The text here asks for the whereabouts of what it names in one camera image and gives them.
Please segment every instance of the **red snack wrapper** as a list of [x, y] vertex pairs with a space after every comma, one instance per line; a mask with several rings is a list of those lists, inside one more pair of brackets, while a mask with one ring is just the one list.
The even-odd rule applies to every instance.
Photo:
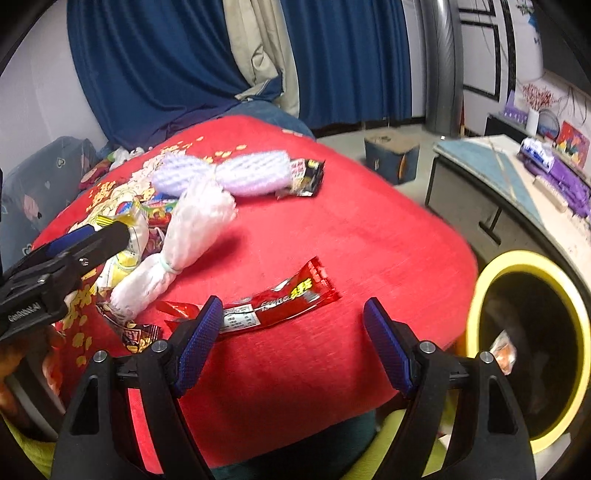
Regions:
[[[220, 337], [267, 328], [293, 319], [340, 298], [318, 257], [310, 260], [296, 275], [275, 288], [224, 305], [224, 324]], [[195, 318], [199, 308], [188, 303], [160, 300], [156, 308], [182, 319]]]

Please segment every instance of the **blue gripper pad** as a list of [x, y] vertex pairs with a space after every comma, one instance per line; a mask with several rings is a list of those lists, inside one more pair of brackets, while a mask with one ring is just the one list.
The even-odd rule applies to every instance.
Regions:
[[391, 320], [375, 297], [365, 302], [363, 324], [392, 387], [407, 398], [412, 396], [419, 381], [419, 365], [413, 354], [418, 339], [413, 331], [405, 323]]
[[199, 375], [201, 375], [205, 360], [207, 360], [209, 351], [212, 349], [213, 343], [216, 341], [217, 335], [222, 327], [222, 301], [217, 297], [209, 297], [203, 310], [201, 310], [197, 319], [193, 320], [193, 322], [198, 322], [199, 324], [177, 357], [177, 379], [172, 385], [172, 392], [177, 398], [182, 397], [187, 390], [193, 388], [199, 379]]

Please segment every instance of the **round container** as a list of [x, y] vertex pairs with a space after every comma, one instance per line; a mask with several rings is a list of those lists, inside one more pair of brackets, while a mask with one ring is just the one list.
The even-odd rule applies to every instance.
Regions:
[[517, 349], [507, 378], [537, 453], [564, 433], [583, 401], [591, 368], [587, 310], [557, 265], [511, 251], [488, 264], [476, 282], [466, 355], [489, 350], [503, 330]]

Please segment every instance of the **pillow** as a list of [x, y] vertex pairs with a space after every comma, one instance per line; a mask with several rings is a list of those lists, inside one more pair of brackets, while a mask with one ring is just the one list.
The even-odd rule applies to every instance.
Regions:
[[[314, 198], [237, 199], [238, 217], [215, 245], [183, 273], [162, 299], [203, 304], [211, 295], [233, 301], [295, 274], [318, 255], [342, 298], [274, 327], [217, 343], [199, 382], [181, 400], [186, 422], [207, 464], [242, 462], [309, 437], [388, 401], [394, 390], [362, 324], [364, 302], [377, 296], [393, 319], [440, 346], [465, 329], [476, 279], [470, 248], [444, 222], [362, 165], [309, 138], [256, 119], [229, 116], [185, 130], [110, 172], [105, 183], [127, 181], [150, 158], [186, 150], [205, 158], [286, 150], [291, 158], [326, 161]], [[68, 231], [87, 215], [77, 199], [38, 239]], [[67, 402], [95, 351], [126, 350], [96, 314], [93, 278], [64, 322], [63, 398]], [[139, 323], [170, 330], [167, 315], [150, 307]], [[131, 407], [146, 465], [158, 460]]]

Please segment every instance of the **purple package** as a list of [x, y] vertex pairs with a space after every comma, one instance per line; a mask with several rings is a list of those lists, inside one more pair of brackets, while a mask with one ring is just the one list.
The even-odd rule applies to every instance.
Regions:
[[554, 186], [569, 203], [569, 208], [578, 216], [589, 216], [589, 199], [591, 192], [587, 184], [575, 172], [568, 168], [562, 160], [556, 158], [548, 173], [539, 168], [528, 158], [523, 160], [525, 168], [533, 175], [544, 177]]

